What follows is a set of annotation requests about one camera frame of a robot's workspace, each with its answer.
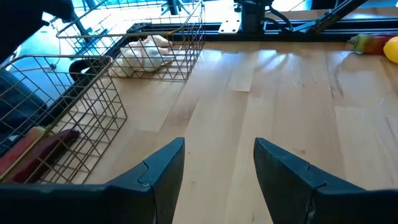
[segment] metal bracket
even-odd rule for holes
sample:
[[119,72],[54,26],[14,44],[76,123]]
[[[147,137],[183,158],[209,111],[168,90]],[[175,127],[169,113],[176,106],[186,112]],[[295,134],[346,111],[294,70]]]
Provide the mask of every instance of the metal bracket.
[[241,13],[232,13],[218,29],[219,34],[236,34],[241,27]]

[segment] light wood surface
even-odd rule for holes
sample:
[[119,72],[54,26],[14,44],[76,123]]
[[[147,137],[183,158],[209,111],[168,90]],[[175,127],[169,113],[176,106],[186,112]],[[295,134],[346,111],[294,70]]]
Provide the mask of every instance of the light wood surface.
[[205,45],[186,83],[115,79],[128,119],[88,183],[186,139],[174,223],[272,223],[255,137],[365,189],[398,187],[398,65],[339,43]]

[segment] wire basket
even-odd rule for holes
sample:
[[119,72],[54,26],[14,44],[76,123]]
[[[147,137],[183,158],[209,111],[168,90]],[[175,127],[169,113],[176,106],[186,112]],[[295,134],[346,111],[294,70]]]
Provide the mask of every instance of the wire basket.
[[24,55],[0,68],[0,182],[84,183],[127,118],[112,61]]
[[204,44],[204,5],[176,2],[102,1],[57,37],[78,55],[114,58],[108,71],[112,77],[188,80]]

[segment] yellow fruit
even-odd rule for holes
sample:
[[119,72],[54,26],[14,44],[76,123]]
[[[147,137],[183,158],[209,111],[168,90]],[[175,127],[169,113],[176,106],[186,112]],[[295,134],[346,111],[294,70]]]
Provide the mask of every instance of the yellow fruit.
[[398,37],[391,38],[383,48],[386,57],[394,63],[398,63]]

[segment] red cloth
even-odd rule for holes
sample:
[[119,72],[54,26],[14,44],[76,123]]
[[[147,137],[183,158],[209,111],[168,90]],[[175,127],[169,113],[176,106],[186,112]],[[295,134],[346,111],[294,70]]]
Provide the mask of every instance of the red cloth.
[[0,158],[0,175],[5,173],[15,161],[26,151],[26,149],[44,133],[45,129],[34,127],[26,134],[26,137],[19,140],[8,152]]
[[[71,146],[76,141],[78,136],[78,131],[68,129],[41,140],[12,171],[11,176],[7,178],[8,181],[17,183],[24,183],[26,181],[36,182],[48,169],[48,167],[45,165],[42,165],[39,168],[41,164],[40,160],[46,161],[48,164],[53,163],[55,159],[57,159],[64,151],[67,150],[67,147]],[[28,180],[28,178],[35,171],[36,173]]]

